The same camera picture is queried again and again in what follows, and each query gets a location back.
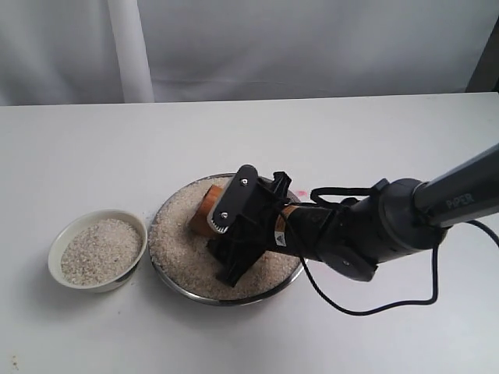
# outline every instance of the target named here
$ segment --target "table surface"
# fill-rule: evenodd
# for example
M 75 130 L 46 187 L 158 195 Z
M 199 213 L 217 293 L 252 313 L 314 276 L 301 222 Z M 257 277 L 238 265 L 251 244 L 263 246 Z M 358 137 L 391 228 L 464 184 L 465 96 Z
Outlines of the table surface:
M 293 191 L 371 186 L 432 179 L 498 139 L 495 93 L 0 108 L 0 372 L 498 372 L 499 251 L 468 225 L 442 245 L 437 304 L 371 317 L 335 311 L 304 276 L 220 308 L 174 294 L 147 258 L 105 295 L 58 286 L 46 264 L 73 219 L 119 208 L 149 224 L 183 185 L 241 164 L 287 171 Z M 499 231 L 499 217 L 483 221 Z M 429 252 L 368 284 L 311 269 L 351 309 L 431 291 Z

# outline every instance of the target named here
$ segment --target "black cable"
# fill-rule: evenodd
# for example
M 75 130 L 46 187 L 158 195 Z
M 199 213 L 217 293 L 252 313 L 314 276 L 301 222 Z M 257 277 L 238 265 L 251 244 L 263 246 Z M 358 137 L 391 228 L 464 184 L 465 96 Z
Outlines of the black cable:
M 301 240 L 299 235 L 296 234 L 294 227 L 291 225 L 291 223 L 289 222 L 289 220 L 285 216 L 285 214 L 282 213 L 281 211 L 279 211 L 279 216 L 281 216 L 281 218 L 284 220 L 284 222 L 288 226 L 289 232 L 293 236 L 293 239 L 298 244 L 296 246 L 296 249 L 298 252 L 299 260 L 302 263 L 303 269 L 305 270 L 306 276 L 309 278 L 309 281 L 312 284 L 313 289 L 316 291 L 316 293 L 319 294 L 320 297 L 322 297 L 323 300 L 325 300 L 325 302 L 327 302 L 329 305 L 331 305 L 332 307 L 334 307 L 338 311 L 343 312 L 344 314 L 348 314 L 349 316 L 371 316 L 373 314 L 383 312 L 385 310 L 389 310 L 392 308 L 397 308 L 399 306 L 431 305 L 437 301 L 437 299 L 438 299 L 438 248 L 439 248 L 441 240 L 442 240 L 443 231 L 436 238 L 436 241 L 435 241 L 432 253 L 431 253 L 431 274 L 432 274 L 432 285 L 433 285 L 433 291 L 432 291 L 431 298 L 429 298 L 427 300 L 404 300 L 404 301 L 400 301 L 400 302 L 392 302 L 390 304 L 382 305 L 378 308 L 358 312 L 355 310 L 343 308 L 342 306 L 333 302 L 325 293 L 323 293 L 323 291 L 317 285 L 316 281 L 313 279 L 313 276 L 310 272 L 310 269 L 306 265 L 305 258 L 303 257 L 302 247 L 305 248 L 305 244 L 303 243 L 303 241 Z M 466 223 L 471 224 L 471 225 L 483 230 L 487 235 L 490 236 L 490 238 L 494 241 L 494 243 L 497 245 L 497 247 L 499 247 L 499 237 L 488 226 L 486 226 L 485 224 L 483 224 L 479 221 L 475 221 L 475 220 L 468 221 Z
M 489 235 L 492 240 L 494 240 L 494 243 L 496 243 L 497 247 L 499 247 L 499 237 L 497 236 L 497 234 L 495 232 L 492 231 L 491 228 L 489 228 L 485 224 L 481 223 L 480 221 L 472 220 L 472 221 L 468 221 L 466 223 L 472 224 L 473 226 L 485 231 L 485 233 L 487 235 Z

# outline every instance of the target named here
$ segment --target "uncooked rice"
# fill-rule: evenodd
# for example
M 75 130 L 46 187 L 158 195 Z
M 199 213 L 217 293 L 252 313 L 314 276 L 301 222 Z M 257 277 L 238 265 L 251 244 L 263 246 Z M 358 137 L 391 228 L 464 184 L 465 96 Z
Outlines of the uncooked rice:
M 212 185 L 224 187 L 229 178 L 194 182 L 180 189 L 160 209 L 150 231 L 151 258 L 182 289 L 215 300 L 239 300 L 260 295 L 285 281 L 299 259 L 265 252 L 232 288 L 215 278 L 221 264 L 208 252 L 207 238 L 194 234 L 191 217 Z
M 69 283 L 79 286 L 102 284 L 124 273 L 140 247 L 140 235 L 131 224 L 101 220 L 68 244 L 61 258 L 62 273 Z

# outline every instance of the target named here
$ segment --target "stainless steel bowl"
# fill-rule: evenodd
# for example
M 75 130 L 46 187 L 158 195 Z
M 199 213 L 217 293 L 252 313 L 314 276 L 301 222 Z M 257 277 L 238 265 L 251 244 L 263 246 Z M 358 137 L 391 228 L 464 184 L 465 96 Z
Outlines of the stainless steel bowl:
M 225 174 L 211 175 L 209 177 L 201 178 L 201 179 L 198 179 L 197 181 L 189 183 L 185 187 L 187 187 L 189 185 L 192 185 L 193 183 L 196 183 L 198 181 L 203 181 L 203 180 L 206 180 L 206 179 L 214 179 L 214 178 L 227 178 L 227 177 L 232 177 L 233 175 L 234 175 L 234 173 L 225 173 Z M 299 202 L 298 197 L 296 197 L 292 192 L 289 192 L 288 196 L 289 196 L 289 198 L 291 200 L 293 200 L 295 202 Z M 171 201 L 172 197 L 173 196 L 171 196 L 168 200 L 165 201 L 165 203 L 161 206 L 161 208 L 159 209 L 159 211 L 161 211 L 161 209 L 163 209 L 164 206 L 166 206 L 166 205 L 169 204 L 169 202 Z M 153 219 L 152 225 L 156 222 L 156 219 L 157 219 L 157 214 L 156 214 L 156 216 Z M 265 292 L 263 292 L 261 294 L 255 295 L 255 296 L 252 296 L 250 298 L 241 298 L 241 299 L 237 299 L 237 300 L 216 300 L 214 298 L 205 298 L 203 296 L 196 295 L 196 294 L 194 294 L 192 292 L 189 292 L 189 291 L 185 290 L 184 288 L 180 287 L 156 263 L 154 263 L 154 261 L 152 260 L 152 256 L 151 255 L 149 257 L 150 257 L 150 261 L 151 261 L 151 263 L 153 265 L 153 268 L 156 271 L 157 275 L 173 291 L 176 291 L 179 294 L 181 294 L 181 295 L 183 295 L 183 296 L 185 296 L 187 298 L 190 298 L 191 300 L 194 300 L 195 302 L 200 302 L 200 303 L 203 303 L 203 304 L 215 305 L 215 306 L 248 305 L 248 304 L 253 304 L 255 302 L 260 302 L 260 301 L 264 300 L 265 298 L 269 298 L 269 297 L 271 297 L 273 295 L 276 295 L 278 292 L 281 292 L 282 290 L 284 290 L 303 271 L 303 266 L 300 263 L 296 267 L 295 271 L 293 271 L 291 273 L 291 275 L 289 275 L 289 277 L 287 277 L 285 280 L 283 280 L 280 284 L 278 284 L 277 286 L 275 286 L 274 288 L 272 288 L 272 289 L 270 289 L 268 291 L 265 291 Z

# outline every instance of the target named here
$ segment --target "white wall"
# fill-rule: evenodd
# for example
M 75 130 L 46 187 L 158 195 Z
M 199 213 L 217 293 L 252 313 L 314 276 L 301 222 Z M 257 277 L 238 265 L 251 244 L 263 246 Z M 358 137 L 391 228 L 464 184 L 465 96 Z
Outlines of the white wall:
M 497 0 L 138 5 L 156 101 L 461 92 L 499 14 Z M 0 7 L 0 104 L 123 101 L 105 0 Z

